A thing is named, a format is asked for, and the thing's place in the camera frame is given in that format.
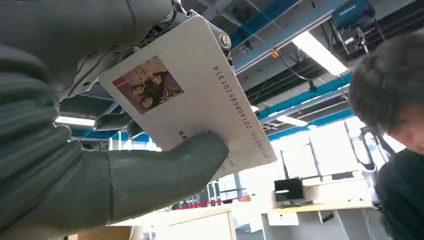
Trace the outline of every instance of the blue machine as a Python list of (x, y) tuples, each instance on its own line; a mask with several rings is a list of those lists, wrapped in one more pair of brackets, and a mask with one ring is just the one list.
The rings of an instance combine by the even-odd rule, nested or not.
[(384, 39), (375, 15), (376, 12), (367, 0), (350, 0), (333, 12), (332, 20), (337, 36), (347, 54), (360, 49), (364, 49), (368, 54), (365, 33), (362, 29), (371, 24), (375, 24)]
[(336, 29), (342, 31), (357, 26), (364, 27), (372, 23), (374, 16), (375, 11), (367, 0), (350, 0), (333, 12), (332, 19)]

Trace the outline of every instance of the blue beam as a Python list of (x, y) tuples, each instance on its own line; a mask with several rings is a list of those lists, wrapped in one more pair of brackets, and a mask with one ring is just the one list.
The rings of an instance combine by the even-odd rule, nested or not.
[(108, 139), (118, 131), (93, 131), (91, 128), (73, 128), (71, 127), (72, 137), (90, 138), (90, 139)]
[(235, 31), (230, 32), (231, 45), (233, 48), (243, 43), (250, 36), (264, 28), (275, 18), (286, 12), (299, 0), (273, 0), (265, 6), (260, 12), (251, 16)]
[[(332, 123), (332, 122), (336, 122), (336, 121), (345, 119), (345, 118), (350, 117), (352, 115), (353, 115), (352, 109), (348, 108), (348, 109), (345, 109), (345, 110), (335, 112), (333, 114), (318, 118), (314, 121), (310, 121), (308, 123), (308, 126), (315, 125), (315, 126), (319, 127), (319, 126), (323, 126), (323, 125), (326, 125), (326, 124), (329, 124), (329, 123)], [(292, 134), (295, 134), (295, 133), (298, 133), (298, 132), (307, 131), (307, 130), (308, 130), (307, 126), (295, 126), (295, 127), (292, 127), (292, 128), (289, 128), (289, 129), (286, 129), (286, 130), (283, 130), (283, 131), (280, 131), (280, 132), (277, 132), (277, 133), (274, 133), (274, 134), (271, 134), (271, 135), (268, 135), (268, 139), (270, 141), (277, 140), (279, 138), (282, 138), (282, 137), (285, 137), (285, 136), (288, 136), (288, 135), (292, 135)]]
[[(110, 130), (110, 131), (92, 131), (91, 128), (73, 128), (72, 130), (72, 137), (78, 137), (78, 138), (90, 138), (90, 139), (109, 139), (112, 138), (113, 140), (118, 140), (119, 135), (117, 130)], [(128, 133), (121, 132), (121, 140), (127, 141)], [(140, 134), (136, 138), (132, 140), (134, 143), (147, 143), (149, 142), (149, 136), (147, 134)]]
[(311, 100), (315, 97), (322, 96), (326, 93), (337, 90), (340, 87), (348, 84), (351, 80), (351, 74), (348, 73), (344, 76), (341, 76), (335, 80), (324, 83), (316, 88), (316, 92), (306, 91), (297, 96), (291, 97), (283, 102), (275, 104), (273, 106), (267, 107), (262, 111), (256, 113), (258, 119), (263, 119), (268, 117), (270, 114), (277, 113), (286, 109), (289, 109), (293, 106), (299, 105), (304, 101)]
[(299, 13), (301, 14), (301, 17), (293, 21), (292, 24), (285, 26), (283, 30), (277, 32), (274, 36), (267, 39), (267, 41), (255, 46), (248, 54), (245, 54), (242, 57), (234, 57), (232, 62), (236, 74), (243, 72), (256, 62), (268, 56), (272, 48), (280, 48), (284, 46), (297, 33), (311, 28), (320, 21), (328, 19), (330, 14), (344, 2), (344, 0), (324, 0), (317, 4), (316, 8), (311, 7), (308, 11)]

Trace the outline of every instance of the computer monitor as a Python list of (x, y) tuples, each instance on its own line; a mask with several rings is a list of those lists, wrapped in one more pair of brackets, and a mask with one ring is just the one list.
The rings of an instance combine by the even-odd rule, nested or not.
[(305, 191), (301, 178), (290, 178), (284, 180), (275, 180), (275, 201), (293, 201), (304, 200)]

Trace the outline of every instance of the screw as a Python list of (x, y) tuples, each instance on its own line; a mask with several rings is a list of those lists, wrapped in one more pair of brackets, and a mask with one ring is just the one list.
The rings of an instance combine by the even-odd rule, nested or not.
[(225, 32), (222, 32), (219, 36), (219, 40), (221, 42), (221, 46), (225, 49), (229, 49), (231, 47), (231, 39), (230, 36), (228, 36), (228, 34), (226, 34)]

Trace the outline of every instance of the white card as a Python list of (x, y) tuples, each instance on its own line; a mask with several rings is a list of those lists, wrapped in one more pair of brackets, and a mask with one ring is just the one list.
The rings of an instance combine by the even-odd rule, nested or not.
[(277, 159), (206, 20), (194, 16), (99, 78), (163, 150), (213, 131), (230, 152), (216, 180)]

